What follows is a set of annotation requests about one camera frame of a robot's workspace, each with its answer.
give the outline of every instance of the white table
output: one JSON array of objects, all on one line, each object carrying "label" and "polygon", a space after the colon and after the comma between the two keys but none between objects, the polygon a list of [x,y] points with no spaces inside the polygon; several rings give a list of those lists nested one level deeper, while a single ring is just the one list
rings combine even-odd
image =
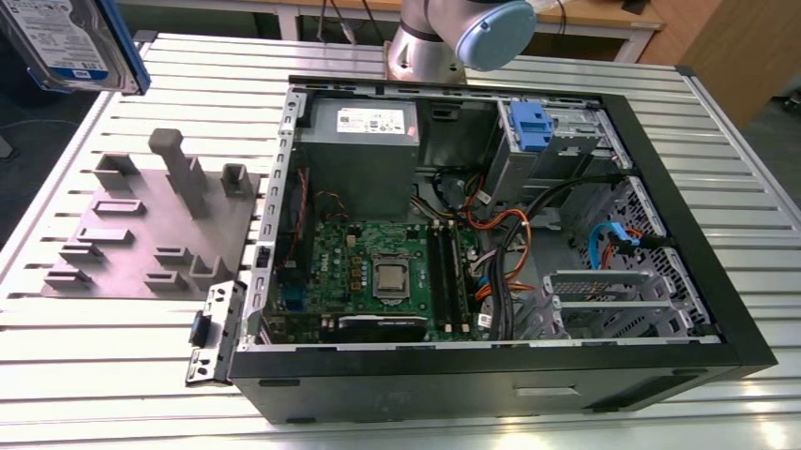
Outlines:
[{"label": "white table", "polygon": [[[200,303],[38,296],[99,186],[89,170],[101,152],[131,154],[140,168],[163,167],[147,140],[153,128],[169,127],[181,129],[185,153],[204,169],[241,162],[267,177],[287,76],[379,78],[382,49],[161,35],[141,54],[151,90],[144,97],[100,95],[0,253],[0,443],[148,450],[801,447],[801,215],[703,88],[670,67],[526,57],[468,78],[629,98],[777,367],[639,412],[506,420],[273,427],[235,388],[187,389]],[[251,257],[248,246],[243,262]]]}]

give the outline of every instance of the expansion slot bracket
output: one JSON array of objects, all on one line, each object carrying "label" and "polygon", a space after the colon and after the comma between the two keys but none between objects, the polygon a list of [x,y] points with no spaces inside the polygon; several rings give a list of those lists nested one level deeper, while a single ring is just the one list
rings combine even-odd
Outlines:
[{"label": "expansion slot bracket", "polygon": [[228,367],[236,345],[236,328],[244,304],[247,286],[227,281],[211,286],[203,310],[191,325],[189,369],[187,387],[201,385],[229,386]]}]

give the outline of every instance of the ram slot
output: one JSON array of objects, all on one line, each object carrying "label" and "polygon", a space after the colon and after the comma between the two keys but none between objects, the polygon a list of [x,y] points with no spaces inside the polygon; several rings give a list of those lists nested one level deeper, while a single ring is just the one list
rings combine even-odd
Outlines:
[{"label": "ram slot", "polygon": [[430,294],[434,303],[434,320],[436,327],[444,329],[451,326],[451,312],[448,309],[448,301],[446,298],[444,285],[444,265],[442,259],[442,251],[439,248],[439,230],[436,227],[428,227],[427,233],[427,250],[428,250],[428,280]]},{"label": "ram slot", "polygon": [[456,283],[456,299],[455,311],[452,314],[452,327],[458,331],[470,331],[470,305],[467,297],[467,280],[464,277],[464,260],[462,259],[462,238],[459,237],[459,229],[455,225],[450,227],[450,245],[452,247],[452,265],[454,279]]},{"label": "ram slot", "polygon": [[455,253],[452,248],[452,234],[451,229],[443,228],[439,231],[439,253],[443,264],[442,279],[444,284],[444,302],[450,316],[450,327],[446,330],[459,330],[462,323],[462,310],[459,308],[459,282],[456,279],[458,273],[458,261],[455,260]]}]

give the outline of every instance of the blue drive bay latch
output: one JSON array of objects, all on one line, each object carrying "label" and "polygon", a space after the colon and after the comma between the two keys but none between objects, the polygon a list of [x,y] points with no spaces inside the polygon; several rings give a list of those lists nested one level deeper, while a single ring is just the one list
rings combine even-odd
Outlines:
[{"label": "blue drive bay latch", "polygon": [[552,120],[542,104],[535,101],[512,101],[510,119],[523,152],[542,152],[552,138]]}]

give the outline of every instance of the green motherboard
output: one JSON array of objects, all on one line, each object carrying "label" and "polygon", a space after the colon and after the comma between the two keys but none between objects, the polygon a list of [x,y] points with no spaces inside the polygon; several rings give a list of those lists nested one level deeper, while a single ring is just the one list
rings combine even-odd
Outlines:
[{"label": "green motherboard", "polygon": [[[431,242],[436,242],[431,236],[438,230],[424,224],[317,223],[309,283],[301,293],[283,291],[289,311],[269,317],[273,340],[315,343],[320,322],[324,326],[328,317],[348,315],[426,318],[428,333],[424,340],[475,340],[468,304],[472,301],[471,280],[468,287],[460,281],[458,300],[455,295],[436,294],[436,280],[443,273],[431,268],[430,258],[438,258],[439,254],[431,253]],[[474,254],[476,236],[472,230],[456,231],[452,225],[448,237],[458,246],[455,255]],[[442,252],[451,253],[451,248]],[[448,261],[455,267],[452,270],[458,271],[454,274],[460,275],[467,258]],[[442,297],[459,304],[442,305],[446,301]],[[447,322],[443,322],[444,314],[448,314]]]}]

